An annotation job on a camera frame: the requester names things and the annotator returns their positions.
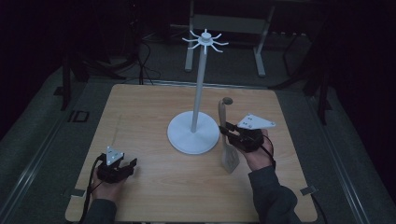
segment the dark background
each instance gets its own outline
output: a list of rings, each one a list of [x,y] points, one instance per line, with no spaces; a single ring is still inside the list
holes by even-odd
[[[45,79],[62,65],[66,52],[75,49],[100,60],[106,60],[108,55],[117,52],[114,51],[117,46],[111,46],[111,43],[119,37],[118,29],[112,24],[121,24],[120,34],[127,32],[124,29],[133,19],[129,12],[138,15],[139,22],[161,29],[164,35],[171,22],[188,24],[189,3],[185,0],[151,0],[144,4],[120,1],[122,13],[117,6],[108,7],[109,2],[0,2],[0,138]],[[140,14],[130,8],[130,2],[139,4]],[[394,108],[396,95],[392,91],[395,87],[396,7],[388,0],[338,3],[322,30],[319,40],[321,53],[329,61],[330,84],[336,89],[340,102],[395,202],[396,156],[391,139],[395,136],[396,122],[391,109]],[[294,7],[279,6],[270,29],[299,32],[301,27],[295,19],[301,15],[296,14]],[[223,12],[230,13],[230,10],[233,8],[226,7]],[[241,13],[241,10],[236,8],[235,12]],[[106,35],[111,27],[115,29],[111,32],[115,36]],[[130,52],[133,47],[133,44],[128,45],[124,52]]]

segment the table top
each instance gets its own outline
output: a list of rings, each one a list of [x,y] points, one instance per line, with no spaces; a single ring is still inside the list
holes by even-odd
[[[317,212],[290,138],[288,126],[273,91],[203,88],[200,112],[219,123],[218,104],[231,97],[227,121],[236,124],[247,113],[276,123],[268,130],[275,146],[276,174],[281,185],[298,198],[295,208],[302,221],[314,221]],[[221,165],[222,144],[200,155],[182,153],[167,137],[169,122],[192,111],[195,88],[177,86],[115,85],[81,169],[76,189],[85,189],[95,159],[107,146],[125,153],[121,166],[137,158],[133,176],[125,183],[117,221],[149,222],[257,222],[243,155],[231,173]],[[72,197],[65,212],[69,221],[81,218],[84,198]]]

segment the dark sleeve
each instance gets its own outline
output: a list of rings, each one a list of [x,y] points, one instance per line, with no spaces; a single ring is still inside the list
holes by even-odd
[[[117,213],[115,203],[105,199],[95,199],[91,203],[90,210],[85,216],[84,224],[107,224],[114,223]]]
[[[253,188],[253,202],[260,223],[302,223],[294,213],[297,197],[279,184],[272,166],[248,174]]]

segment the round white base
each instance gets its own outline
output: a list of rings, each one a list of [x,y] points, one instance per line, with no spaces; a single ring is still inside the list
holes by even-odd
[[[168,126],[172,146],[187,154],[202,154],[219,141],[219,126],[207,114],[199,112],[196,132],[191,132],[192,111],[175,116]]]

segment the white plastic marker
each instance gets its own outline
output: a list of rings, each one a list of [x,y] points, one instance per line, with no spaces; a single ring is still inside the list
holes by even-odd
[[[113,147],[107,147],[106,149],[106,164],[111,165],[115,161],[123,157],[123,152],[117,151]]]
[[[239,123],[236,125],[238,128],[244,128],[249,130],[254,129],[265,129],[265,128],[273,128],[276,124],[268,119],[262,119],[255,115],[248,113]]]

